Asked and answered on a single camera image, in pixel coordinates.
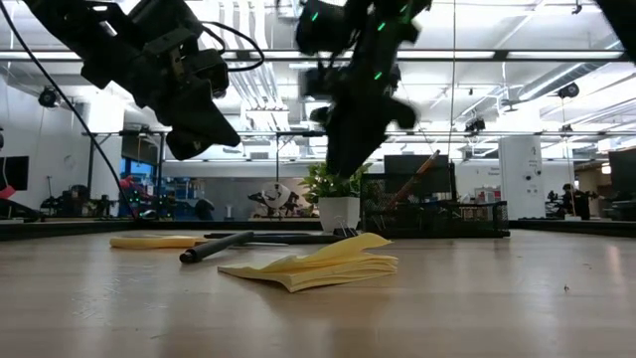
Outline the green plant white pot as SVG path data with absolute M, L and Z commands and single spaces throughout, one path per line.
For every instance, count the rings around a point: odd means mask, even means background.
M 371 163 L 363 164 L 349 179 L 327 172 L 325 163 L 313 163 L 300 185 L 306 189 L 302 197 L 318 210 L 324 232 L 355 230 L 360 222 L 362 176 Z

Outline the red black background robot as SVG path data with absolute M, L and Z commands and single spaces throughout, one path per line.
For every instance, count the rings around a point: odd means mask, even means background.
M 118 215 L 120 217 L 139 217 L 142 220 L 158 220 L 162 200 L 148 192 L 146 186 L 128 175 L 119 180 L 123 193 L 119 195 Z

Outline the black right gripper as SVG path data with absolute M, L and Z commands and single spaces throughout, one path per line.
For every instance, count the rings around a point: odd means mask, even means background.
M 417 40 L 417 28 L 410 21 L 382 19 L 369 15 L 362 29 L 354 31 L 345 45 L 353 47 L 350 62 L 337 66 L 337 50 L 327 66 L 319 63 L 301 76 L 300 93 L 326 98 L 342 108 L 369 110 L 379 117 L 332 117 L 327 124 L 327 172 L 352 176 L 386 140 L 394 120 L 401 128 L 412 128 L 417 114 L 412 106 L 393 98 L 400 81 L 396 63 L 399 45 Z

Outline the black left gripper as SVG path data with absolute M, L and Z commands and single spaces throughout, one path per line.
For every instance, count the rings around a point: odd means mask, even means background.
M 213 103 L 229 87 L 229 69 L 218 50 L 199 48 L 200 34 L 172 30 L 137 48 L 116 36 L 106 50 L 83 61 L 81 75 L 103 89 L 115 82 L 140 107 L 157 109 L 172 130 L 166 143 L 177 160 L 212 145 L 238 145 L 240 137 Z

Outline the black binder clip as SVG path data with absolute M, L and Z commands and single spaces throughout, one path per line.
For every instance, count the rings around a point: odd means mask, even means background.
M 358 236 L 357 230 L 351 228 L 344 217 L 336 216 L 334 220 L 337 223 L 336 228 L 333 230 L 333 235 L 335 237 L 349 239 Z

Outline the black marker pen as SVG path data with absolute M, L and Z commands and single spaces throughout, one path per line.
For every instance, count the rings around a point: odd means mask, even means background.
M 182 264 L 195 264 L 201 262 L 203 259 L 221 252 L 229 247 L 245 244 L 253 239 L 254 232 L 242 232 L 232 234 L 230 236 L 207 241 L 203 244 L 198 244 L 192 248 L 186 249 L 179 256 L 179 261 Z

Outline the yellow sticky notes pad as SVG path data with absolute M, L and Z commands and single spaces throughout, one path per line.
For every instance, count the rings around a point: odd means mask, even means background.
M 277 282 L 293 293 L 396 273 L 398 258 L 368 253 L 369 249 L 390 243 L 376 234 L 361 234 L 326 246 L 308 256 L 287 256 L 264 266 L 218 267 L 218 272 L 239 278 Z

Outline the dark monitor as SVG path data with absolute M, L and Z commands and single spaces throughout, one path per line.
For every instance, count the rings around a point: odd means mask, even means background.
M 636 200 L 636 148 L 608 153 L 612 190 L 618 200 Z

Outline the black table frame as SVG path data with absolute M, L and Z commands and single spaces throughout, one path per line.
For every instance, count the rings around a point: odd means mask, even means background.
M 559 220 L 516 220 L 508 224 L 510 230 L 531 230 L 561 232 L 607 237 L 636 239 L 636 222 L 616 221 L 559 221 Z M 0 241 L 52 238 L 74 235 L 91 235 L 124 231 L 143 232 L 186 232 L 186 231 L 273 231 L 303 232 L 319 231 L 318 222 L 264 221 L 264 222 L 134 222 L 134 221 L 80 221 L 80 222 L 39 222 L 0 224 Z M 446 239 L 446 238 L 487 238 L 489 233 L 479 229 L 475 222 L 455 228 L 437 228 L 433 231 L 416 229 L 385 229 L 379 234 L 388 239 Z

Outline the black background frame stand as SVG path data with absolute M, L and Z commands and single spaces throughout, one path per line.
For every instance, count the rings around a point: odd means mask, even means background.
M 179 160 L 167 147 L 167 132 L 161 130 L 120 130 L 96 132 L 89 143 L 88 162 L 94 161 L 96 150 L 111 137 L 149 138 L 157 147 L 158 178 L 172 177 L 269 177 L 276 181 L 283 177 L 300 178 L 308 166 L 324 159 L 309 151 L 315 146 L 312 138 L 322 138 L 322 131 L 243 131 L 236 147 L 210 148 L 190 159 Z

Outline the white pillar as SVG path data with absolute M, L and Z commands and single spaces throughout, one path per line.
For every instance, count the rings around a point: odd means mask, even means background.
M 499 140 L 502 199 L 510 220 L 537 219 L 546 214 L 541 141 L 537 136 Z

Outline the person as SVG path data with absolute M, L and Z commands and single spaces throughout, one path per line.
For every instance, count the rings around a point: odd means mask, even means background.
M 589 198 L 585 192 L 574 189 L 570 183 L 562 186 L 562 208 L 567 215 L 579 217 L 582 221 L 590 219 Z

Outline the black overhead light bar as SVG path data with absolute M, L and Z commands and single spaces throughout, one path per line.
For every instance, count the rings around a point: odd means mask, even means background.
M 70 51 L 34 51 L 42 62 L 80 62 L 80 58 Z M 267 62 L 309 62 L 316 57 L 302 55 L 296 51 L 264 50 Z M 260 59 L 257 51 L 226 50 L 222 57 L 227 62 L 250 62 Z M 30 62 L 25 51 L 0 50 L 0 61 Z M 621 50 L 399 50 L 399 62 L 527 62 L 527 63 L 625 63 L 630 62 L 626 52 Z

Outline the black mesh desk organizer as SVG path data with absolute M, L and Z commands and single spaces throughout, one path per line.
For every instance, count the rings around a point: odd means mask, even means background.
M 385 171 L 362 176 L 359 228 L 379 234 L 385 229 L 433 231 L 475 222 L 489 233 L 487 238 L 505 238 L 508 228 L 505 202 L 462 202 L 456 187 L 455 166 L 439 154 L 433 165 L 416 181 L 406 199 L 393 209 L 389 201 L 431 155 L 390 155 Z

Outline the black monitor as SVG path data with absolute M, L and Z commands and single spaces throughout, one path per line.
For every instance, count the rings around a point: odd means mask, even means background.
M 29 186 L 28 156 L 0 156 L 0 190 L 11 187 L 26 191 Z

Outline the white round background robot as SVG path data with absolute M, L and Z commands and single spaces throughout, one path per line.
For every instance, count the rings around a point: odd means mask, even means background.
M 252 219 L 294 217 L 300 208 L 300 196 L 279 182 L 265 183 L 258 192 L 247 198 L 256 204 L 250 214 Z

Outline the orange wooden pencil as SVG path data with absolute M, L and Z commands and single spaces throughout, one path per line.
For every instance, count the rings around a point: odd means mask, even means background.
M 397 204 L 406 199 L 411 191 L 411 188 L 416 181 L 433 165 L 434 161 L 439 156 L 440 151 L 436 150 L 432 155 L 424 161 L 424 163 L 415 171 L 415 173 L 402 185 L 402 187 L 395 193 L 393 198 L 389 201 L 388 208 L 393 209 Z

